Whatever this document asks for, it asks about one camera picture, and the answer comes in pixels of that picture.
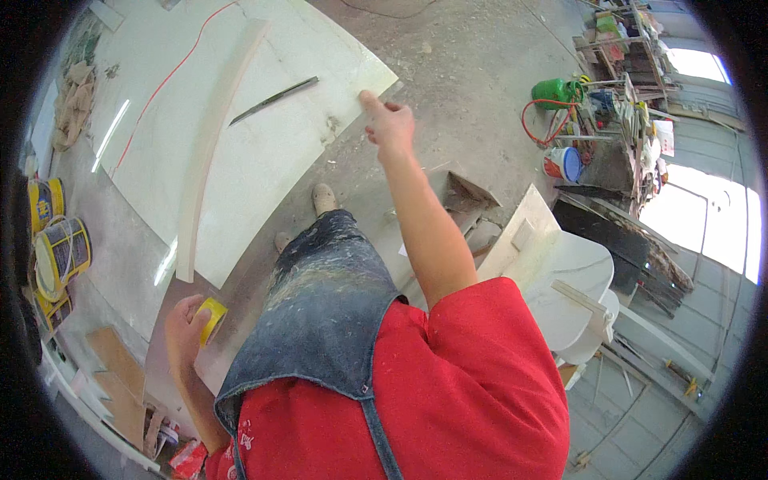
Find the shoe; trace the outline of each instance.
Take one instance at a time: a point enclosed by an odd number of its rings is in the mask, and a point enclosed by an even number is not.
[[[315,204],[315,213],[318,217],[325,212],[339,208],[339,205],[336,203],[336,197],[333,195],[333,190],[325,184],[317,184],[312,189],[312,202]]]
[[[277,232],[277,235],[275,235],[275,247],[277,248],[277,253],[282,253],[283,250],[288,247],[288,243],[293,240],[291,236],[286,232]]]

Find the yellow tape roll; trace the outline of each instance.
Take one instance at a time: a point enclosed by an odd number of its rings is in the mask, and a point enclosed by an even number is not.
[[[230,311],[230,309],[210,297],[205,299],[203,304],[200,305],[200,308],[197,309],[197,312],[199,313],[205,309],[210,310],[210,320],[208,320],[208,324],[206,324],[203,331],[200,333],[200,346],[210,345],[210,341],[214,339],[214,335],[216,335],[216,332],[218,332],[221,327],[221,322],[224,320],[224,317],[227,316],[227,312]]]

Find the denim apron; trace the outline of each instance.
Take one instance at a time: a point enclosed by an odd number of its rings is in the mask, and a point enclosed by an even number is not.
[[[232,435],[237,477],[246,480],[237,426],[243,394],[296,377],[360,402],[388,479],[402,478],[373,401],[373,347],[400,298],[352,214],[322,215],[280,254],[263,312],[230,367],[214,411]]]

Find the red wire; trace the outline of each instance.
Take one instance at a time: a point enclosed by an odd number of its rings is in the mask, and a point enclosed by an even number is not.
[[[557,105],[569,105],[570,106],[570,108],[568,109],[568,114],[565,115],[565,118],[560,123],[560,126],[557,128],[557,130],[555,130],[552,135],[550,135],[549,137],[545,138],[544,140],[541,140],[539,138],[534,137],[533,134],[528,130],[528,127],[525,125],[525,111],[528,110],[528,107],[530,107],[531,105],[538,104],[538,103],[541,103],[541,102],[547,102],[547,103],[557,104]],[[544,145],[545,147],[548,147],[549,144],[554,140],[554,138],[558,136],[558,134],[560,133],[560,130],[563,129],[563,127],[565,126],[565,122],[567,122],[568,119],[571,117],[571,115],[572,115],[572,113],[574,111],[574,107],[576,105],[578,105],[578,102],[556,101],[556,100],[550,100],[548,98],[539,98],[538,100],[529,101],[525,105],[525,107],[523,107],[523,113],[520,115],[520,119],[521,119],[521,121],[523,123],[523,130],[525,130],[525,133],[528,134],[528,136],[534,142],[536,142],[537,144],[540,144],[540,145]]]
[[[166,78],[165,78],[165,79],[162,81],[162,83],[160,83],[160,85],[158,85],[158,86],[157,86],[157,88],[155,88],[154,92],[152,93],[152,96],[151,96],[151,97],[149,97],[149,100],[147,100],[147,103],[145,104],[144,108],[141,110],[141,113],[139,114],[139,118],[137,118],[137,119],[136,119],[136,124],[134,125],[134,130],[131,132],[131,137],[129,137],[129,138],[128,138],[128,143],[127,143],[127,144],[125,144],[125,148],[123,149],[123,154],[120,156],[120,160],[118,161],[118,164],[117,164],[117,165],[115,165],[115,167],[114,167],[114,170],[112,171],[112,174],[109,176],[110,178],[112,178],[112,177],[114,176],[115,172],[117,172],[117,171],[118,171],[118,168],[120,167],[120,164],[121,164],[121,163],[123,163],[123,158],[125,158],[125,154],[128,152],[128,147],[130,147],[130,146],[131,146],[131,141],[134,139],[134,134],[136,133],[136,128],[139,126],[139,121],[141,120],[141,117],[143,117],[143,116],[144,116],[144,112],[145,112],[145,111],[147,111],[147,107],[149,107],[149,104],[150,104],[150,102],[152,102],[152,99],[154,98],[154,96],[155,96],[155,95],[157,95],[157,93],[160,91],[160,89],[163,87],[163,85],[165,85],[165,82],[167,82],[167,81],[168,81],[168,79],[171,77],[171,75],[173,75],[174,73],[176,73],[176,70],[178,70],[178,69],[179,69],[179,67],[180,67],[180,66],[181,66],[181,65],[182,65],[182,64],[183,64],[185,61],[187,61],[187,59],[190,57],[190,55],[192,55],[192,52],[194,51],[194,49],[195,49],[195,48],[197,48],[197,44],[200,42],[200,37],[203,35],[203,28],[205,28],[205,25],[206,25],[206,24],[207,24],[207,23],[208,23],[208,22],[209,22],[209,21],[210,21],[210,20],[211,20],[213,17],[215,17],[215,16],[216,16],[216,15],[217,15],[219,12],[221,12],[221,11],[222,11],[222,10],[224,10],[225,8],[227,8],[227,7],[230,7],[230,6],[232,6],[232,5],[236,4],[236,3],[237,3],[237,0],[235,0],[235,2],[230,2],[230,3],[227,3],[225,6],[223,6],[223,7],[219,8],[219,9],[218,9],[218,10],[216,10],[214,13],[210,14],[210,17],[208,17],[208,18],[206,19],[206,21],[205,21],[205,22],[203,22],[203,26],[201,26],[201,27],[200,27],[200,33],[198,33],[198,34],[197,34],[197,40],[195,40],[195,42],[194,42],[194,45],[192,45],[192,49],[190,50],[190,52],[187,54],[187,56],[186,56],[186,57],[184,57],[184,59],[183,59],[182,61],[180,61],[180,62],[179,62],[179,64],[178,64],[178,65],[176,65],[176,68],[174,68],[173,70],[171,70],[171,71],[170,71],[170,73],[169,73],[169,74],[168,74],[168,76],[167,76],[167,77],[166,77]]]

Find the red line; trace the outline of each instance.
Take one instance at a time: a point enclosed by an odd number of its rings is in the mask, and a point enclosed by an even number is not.
[[[184,57],[184,59],[182,61],[179,62],[178,65],[176,65],[176,68],[174,68],[168,74],[168,76],[165,78],[165,80],[163,80],[163,82],[160,83],[160,85],[158,85],[157,88],[155,88],[154,92],[152,93],[152,96],[149,97],[149,100],[147,100],[147,103],[145,104],[144,109],[141,110],[141,114],[139,114],[139,118],[136,119],[136,124],[134,125],[134,130],[131,132],[131,137],[128,138],[128,143],[125,144],[125,148],[123,149],[123,154],[120,156],[120,160],[118,161],[118,164],[114,167],[114,170],[112,171],[112,174],[109,176],[110,178],[114,177],[114,174],[118,171],[118,168],[120,168],[120,164],[123,163],[123,158],[125,158],[125,154],[128,152],[128,147],[131,146],[131,141],[134,139],[134,134],[136,133],[136,128],[139,126],[139,121],[141,121],[141,117],[144,116],[144,112],[147,111],[147,107],[149,107],[150,102],[152,102],[152,99],[154,98],[154,96],[157,95],[157,93],[160,91],[160,89],[163,87],[163,85],[165,85],[165,82],[168,81],[168,79],[171,77],[171,75],[176,73],[176,70],[178,70],[179,67],[181,65],[183,65],[185,61],[187,61],[187,59],[190,57],[190,55],[192,55],[192,52],[194,51],[194,49],[197,48],[197,44],[200,42],[200,37],[203,35],[203,28],[205,28],[205,25],[213,17],[215,17],[219,12],[221,12],[225,8],[230,7],[231,5],[234,5],[236,3],[237,3],[237,0],[235,0],[234,2],[230,2],[230,3],[226,4],[225,6],[219,8],[218,10],[216,10],[214,13],[210,14],[210,17],[208,17],[206,19],[206,21],[203,22],[203,26],[200,27],[200,33],[197,34],[197,40],[194,42],[194,45],[192,46],[192,49],[190,50],[190,52],[187,54],[186,57]]]

